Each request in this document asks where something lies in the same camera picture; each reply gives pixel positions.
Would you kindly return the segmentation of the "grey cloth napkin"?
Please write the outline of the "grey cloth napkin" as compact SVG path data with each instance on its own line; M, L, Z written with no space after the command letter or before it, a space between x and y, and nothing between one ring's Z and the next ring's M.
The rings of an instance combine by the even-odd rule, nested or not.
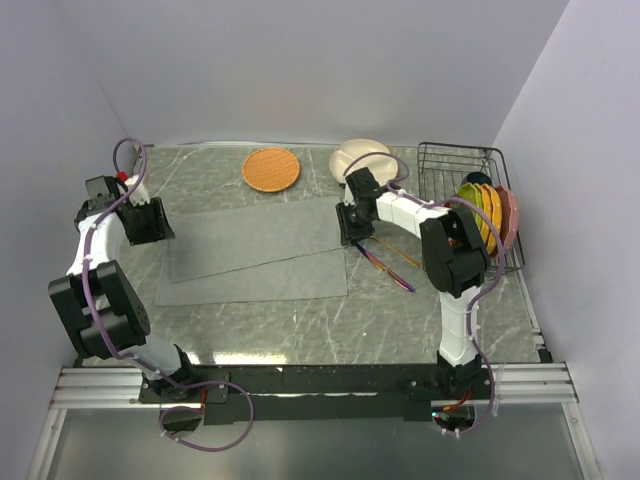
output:
M337 202L317 198L175 217L157 305L346 295Z

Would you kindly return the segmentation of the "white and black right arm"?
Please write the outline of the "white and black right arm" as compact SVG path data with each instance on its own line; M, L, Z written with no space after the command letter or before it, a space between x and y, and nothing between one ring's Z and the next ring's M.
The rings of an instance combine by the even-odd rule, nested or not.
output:
M478 378L481 355L476 340L478 301L490 259L471 211L420 200L381 186L369 168L345 178L345 198L336 205L341 243L371 237L376 221L400 227L421 242L421 266L439 292L441 340L437 386L460 398Z

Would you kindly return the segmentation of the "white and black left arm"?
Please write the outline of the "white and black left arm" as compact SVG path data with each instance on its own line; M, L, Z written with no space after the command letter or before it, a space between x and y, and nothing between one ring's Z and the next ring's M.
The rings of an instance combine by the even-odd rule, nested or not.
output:
M118 258L132 246L174 238L162 201L139 176L98 176L85 183L88 199L74 220L76 256L48 294L78 356L115 359L137 367L155 395L192 399L198 377L186 353L151 331L151 321Z

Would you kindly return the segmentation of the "cream divided plate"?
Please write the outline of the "cream divided plate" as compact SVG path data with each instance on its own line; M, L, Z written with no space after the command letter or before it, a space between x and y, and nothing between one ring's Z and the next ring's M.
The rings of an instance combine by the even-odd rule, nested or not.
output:
M370 139L351 139L343 142L329 157L329 171L333 178L344 184L344 171L358 158L349 172L367 167L371 170L376 181L383 185L396 177L398 173L397 161L389 157L390 150L384 144Z

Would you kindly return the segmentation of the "gold spoon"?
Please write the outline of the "gold spoon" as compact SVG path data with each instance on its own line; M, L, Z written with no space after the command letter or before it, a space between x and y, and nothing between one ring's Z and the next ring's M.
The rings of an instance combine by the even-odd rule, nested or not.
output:
M375 241L376 243L382 245L383 247L385 247L389 251L393 252L394 254L398 255L400 258L402 258L403 260L405 260L409 264L413 265L414 267L419 268L421 266L421 262L419 260L417 260L417 259L405 254L404 252L398 250L396 247L392 246L391 244L389 244L388 242L382 240L381 238L379 238L377 236L372 236L371 239L373 241Z

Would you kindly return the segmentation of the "iridescent purple knife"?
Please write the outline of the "iridescent purple knife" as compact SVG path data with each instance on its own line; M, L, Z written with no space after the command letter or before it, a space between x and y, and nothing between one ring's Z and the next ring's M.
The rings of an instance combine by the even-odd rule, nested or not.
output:
M389 276L400 288L407 292L415 293L416 288L413 287L409 282L404 280L398 274L396 274L392 269L386 266L382 261L380 261L373 253L367 250L360 243L355 243L354 246L358 249L358 251L379 271L385 273Z

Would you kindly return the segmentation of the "orange woven round coaster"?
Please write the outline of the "orange woven round coaster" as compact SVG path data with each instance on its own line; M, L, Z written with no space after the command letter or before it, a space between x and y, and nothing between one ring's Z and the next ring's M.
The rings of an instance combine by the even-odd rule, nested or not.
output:
M242 177L253 189L276 193L292 186L298 179L301 166L289 150L268 147L250 153L242 165Z

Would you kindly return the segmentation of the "green scalloped plate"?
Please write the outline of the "green scalloped plate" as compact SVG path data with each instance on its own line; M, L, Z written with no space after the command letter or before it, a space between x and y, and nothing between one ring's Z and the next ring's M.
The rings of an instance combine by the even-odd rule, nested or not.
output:
M484 215L491 218L491 200L489 195L478 184L464 183L459 191L458 196L464 200L473 203L476 207L481 209ZM489 246L489 240L491 238L491 232L489 225L482 219L478 213L474 213L474 219L480 230L481 237L486 246Z

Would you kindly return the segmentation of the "dark blue bowl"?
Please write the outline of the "dark blue bowl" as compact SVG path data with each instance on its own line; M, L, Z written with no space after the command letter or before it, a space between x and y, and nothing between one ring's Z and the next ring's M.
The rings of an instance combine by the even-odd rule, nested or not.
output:
M493 185L491 177L482 171L470 172L466 175L464 182L478 185Z

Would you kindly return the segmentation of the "yellow scalloped plate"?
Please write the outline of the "yellow scalloped plate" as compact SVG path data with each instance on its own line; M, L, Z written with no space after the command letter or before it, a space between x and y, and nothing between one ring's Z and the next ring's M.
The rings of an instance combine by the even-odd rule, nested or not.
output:
M502 222L502 205L497 190L488 184L476 183L475 187L480 192L484 214L492 222L496 231L500 232ZM488 253L491 257L494 257L497 254L497 240L491 233L491 229L487 222L482 221L480 233L485 241Z

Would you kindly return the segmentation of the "orange scalloped plate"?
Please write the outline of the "orange scalloped plate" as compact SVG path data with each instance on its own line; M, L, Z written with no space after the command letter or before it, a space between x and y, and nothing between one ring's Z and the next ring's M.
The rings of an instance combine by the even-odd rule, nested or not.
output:
M502 224L502 202L497 190L489 185L488 191L490 195L490 199L492 202L492 215L491 220L493 225L496 227L498 232L501 232L501 224Z

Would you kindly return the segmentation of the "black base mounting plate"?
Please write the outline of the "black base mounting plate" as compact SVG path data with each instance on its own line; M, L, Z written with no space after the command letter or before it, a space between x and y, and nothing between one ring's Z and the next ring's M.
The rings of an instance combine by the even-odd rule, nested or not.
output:
M428 421L431 404L490 398L487 370L475 365L200 365L195 378L213 384L203 394L144 383L144 405L204 407L206 425L256 421L400 418Z

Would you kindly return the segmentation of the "aluminium frame rail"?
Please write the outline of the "aluminium frame rail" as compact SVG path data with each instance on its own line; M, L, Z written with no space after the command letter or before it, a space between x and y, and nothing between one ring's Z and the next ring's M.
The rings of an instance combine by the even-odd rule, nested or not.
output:
M578 395L563 363L501 364L494 370L499 404L576 403ZM142 377L130 367L64 368L51 409L142 408Z

